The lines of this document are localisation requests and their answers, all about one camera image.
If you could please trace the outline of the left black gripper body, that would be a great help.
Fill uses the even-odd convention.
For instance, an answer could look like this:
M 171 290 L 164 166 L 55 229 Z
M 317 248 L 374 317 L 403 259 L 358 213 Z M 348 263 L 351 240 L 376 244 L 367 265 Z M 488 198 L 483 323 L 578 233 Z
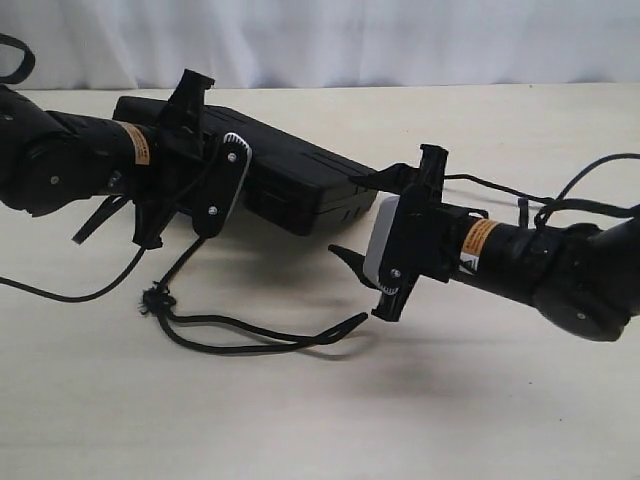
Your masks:
M 146 249 L 162 246 L 162 231 L 211 162 L 204 107 L 213 85 L 212 78 L 186 69 L 168 99 L 130 99 L 130 124 L 143 139 L 133 169 L 133 241 Z

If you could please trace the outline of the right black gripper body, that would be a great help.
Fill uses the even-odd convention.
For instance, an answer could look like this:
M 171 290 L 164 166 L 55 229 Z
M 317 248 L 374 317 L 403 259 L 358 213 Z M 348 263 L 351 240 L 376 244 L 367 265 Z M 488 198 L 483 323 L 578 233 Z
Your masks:
M 398 291 L 395 295 L 380 291 L 371 311 L 383 321 L 400 319 L 419 277 L 446 283 L 457 257 L 446 252 L 459 217 L 442 203 L 448 151 L 430 144 L 422 144 L 420 150 L 417 179 L 403 191 L 380 191 L 400 197 L 380 267 L 380 281 Z

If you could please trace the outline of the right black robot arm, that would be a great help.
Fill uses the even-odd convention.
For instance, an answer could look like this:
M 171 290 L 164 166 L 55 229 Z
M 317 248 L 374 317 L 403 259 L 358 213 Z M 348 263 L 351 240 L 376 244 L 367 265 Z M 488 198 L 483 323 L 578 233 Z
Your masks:
M 380 293 L 373 313 L 396 322 L 420 278 L 459 282 L 536 309 L 582 339 L 613 342 L 639 314 L 639 209 L 572 198 L 518 197 L 516 224 L 442 198 L 448 153 L 425 144 L 358 186 L 384 194 L 367 249 L 332 252 Z

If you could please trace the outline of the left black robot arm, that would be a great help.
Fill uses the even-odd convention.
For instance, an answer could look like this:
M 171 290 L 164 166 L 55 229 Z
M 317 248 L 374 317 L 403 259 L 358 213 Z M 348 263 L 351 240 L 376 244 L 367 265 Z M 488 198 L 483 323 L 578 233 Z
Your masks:
M 215 81 L 185 70 L 149 120 L 44 110 L 1 88 L 1 201 L 34 217 L 105 195 L 135 205 L 133 241 L 161 247 L 161 233 L 204 162 L 204 97 Z

